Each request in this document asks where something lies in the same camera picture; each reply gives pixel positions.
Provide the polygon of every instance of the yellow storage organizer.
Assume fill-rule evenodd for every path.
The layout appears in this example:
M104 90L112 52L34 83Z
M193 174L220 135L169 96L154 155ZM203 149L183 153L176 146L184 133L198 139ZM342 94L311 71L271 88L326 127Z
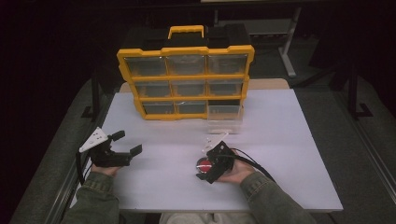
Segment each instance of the yellow storage organizer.
M139 28L117 57L143 119L206 119L243 107L254 48L243 24Z

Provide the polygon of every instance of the person's left hand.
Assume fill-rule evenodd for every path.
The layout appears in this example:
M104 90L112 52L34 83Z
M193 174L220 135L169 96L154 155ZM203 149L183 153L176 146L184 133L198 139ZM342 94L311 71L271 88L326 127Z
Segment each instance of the person's left hand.
M98 167L95 164L91 167L91 172L96 172L104 175L116 176L117 171L122 167Z

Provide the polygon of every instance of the drawer organizer handle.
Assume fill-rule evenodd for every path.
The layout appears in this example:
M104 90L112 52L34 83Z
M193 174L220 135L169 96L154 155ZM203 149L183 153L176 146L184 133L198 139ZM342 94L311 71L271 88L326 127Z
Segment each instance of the drawer organizer handle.
M204 38L204 26L203 25L191 25L191 26L171 26L169 29L168 39L175 33L197 33L201 32L201 37Z

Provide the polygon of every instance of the hand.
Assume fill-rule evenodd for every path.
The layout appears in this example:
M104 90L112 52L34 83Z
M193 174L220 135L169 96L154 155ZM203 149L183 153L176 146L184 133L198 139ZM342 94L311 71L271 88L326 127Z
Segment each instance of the hand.
M116 176L117 171L122 167L98 167L95 164L91 167L91 172L96 172L104 175Z
M231 172L225 173L224 175L219 177L218 181L241 184L242 181L248 175L251 175L254 172L256 172L256 170L251 165L249 165L243 161L234 160L233 161L233 169L231 170Z

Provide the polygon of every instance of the sleeve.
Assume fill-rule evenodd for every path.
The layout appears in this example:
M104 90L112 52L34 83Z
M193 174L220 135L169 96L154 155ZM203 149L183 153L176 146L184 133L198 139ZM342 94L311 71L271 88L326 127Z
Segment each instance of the sleeve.
M77 202L64 215L67 223L119 223L119 200L113 195L113 177L91 172L78 190Z
M280 186L260 172L246 177L240 187L259 223L316 223Z

